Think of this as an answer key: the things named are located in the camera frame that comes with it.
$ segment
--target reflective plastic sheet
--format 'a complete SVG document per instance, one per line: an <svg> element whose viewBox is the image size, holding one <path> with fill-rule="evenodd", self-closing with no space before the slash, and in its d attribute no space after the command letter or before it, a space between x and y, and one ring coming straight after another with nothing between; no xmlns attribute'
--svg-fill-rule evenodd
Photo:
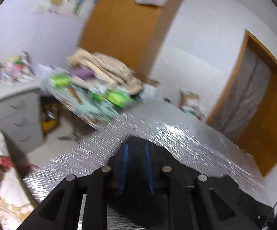
<svg viewBox="0 0 277 230"><path fill-rule="evenodd" d="M30 173L24 182L41 202L67 174L80 177L105 165L130 135L165 147L181 163L208 176L228 174L244 192L269 204L263 177L252 156L221 133L162 101L126 111L103 130L90 134L68 154L59 155ZM108 207L108 229L125 228L142 229Z"/></svg>

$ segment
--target purple cloth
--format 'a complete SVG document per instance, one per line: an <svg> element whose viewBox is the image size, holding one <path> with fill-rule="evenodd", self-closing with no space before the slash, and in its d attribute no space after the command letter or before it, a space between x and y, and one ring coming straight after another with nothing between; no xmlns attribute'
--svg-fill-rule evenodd
<svg viewBox="0 0 277 230"><path fill-rule="evenodd" d="M85 69L85 68L82 68L82 67L73 67L71 70L70 70L70 73L73 74L73 75L76 75L78 77L80 77L81 79L88 79L88 78L91 78L93 77L94 75L94 72L92 70L90 70L89 68Z"/></svg>

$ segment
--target door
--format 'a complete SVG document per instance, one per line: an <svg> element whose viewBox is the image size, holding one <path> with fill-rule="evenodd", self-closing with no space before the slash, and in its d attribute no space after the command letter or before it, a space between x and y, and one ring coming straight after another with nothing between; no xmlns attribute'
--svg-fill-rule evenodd
<svg viewBox="0 0 277 230"><path fill-rule="evenodd" d="M265 176L277 163L277 73L252 120L235 144L250 153Z"/></svg>

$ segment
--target drawer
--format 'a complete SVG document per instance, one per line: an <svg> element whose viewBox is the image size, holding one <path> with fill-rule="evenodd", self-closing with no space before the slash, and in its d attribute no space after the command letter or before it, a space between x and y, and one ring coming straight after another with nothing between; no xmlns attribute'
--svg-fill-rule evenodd
<svg viewBox="0 0 277 230"><path fill-rule="evenodd" d="M19 111L16 114L9 116L0 121L0 129L4 133L12 133L21 131L30 124L40 121L40 112L36 110L29 110L27 108L23 112Z"/></svg>
<svg viewBox="0 0 277 230"><path fill-rule="evenodd" d="M37 90L18 94L0 101L0 121L4 118L29 109L39 111L39 94Z"/></svg>
<svg viewBox="0 0 277 230"><path fill-rule="evenodd" d="M5 133L11 156L18 159L43 143L43 135L39 123L26 126L12 133Z"/></svg>

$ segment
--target drawer handle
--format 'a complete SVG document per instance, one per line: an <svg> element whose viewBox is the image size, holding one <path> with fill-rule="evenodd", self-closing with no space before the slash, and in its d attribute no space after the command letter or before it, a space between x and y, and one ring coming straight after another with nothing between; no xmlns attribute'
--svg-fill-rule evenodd
<svg viewBox="0 0 277 230"><path fill-rule="evenodd" d="M15 123L15 122L13 122L13 124L16 125L16 126L22 127L22 126L25 126L27 124L27 122L28 122L27 119L24 118L21 123Z"/></svg>
<svg viewBox="0 0 277 230"><path fill-rule="evenodd" d="M29 135L29 136L28 136L27 138L25 138L25 139L19 138L19 140L22 141L22 142L26 142L26 141L30 140L30 138L31 138L31 135Z"/></svg>
<svg viewBox="0 0 277 230"><path fill-rule="evenodd" d="M20 109L24 106L25 102L24 101L21 101L21 103L19 105L10 105L13 109Z"/></svg>

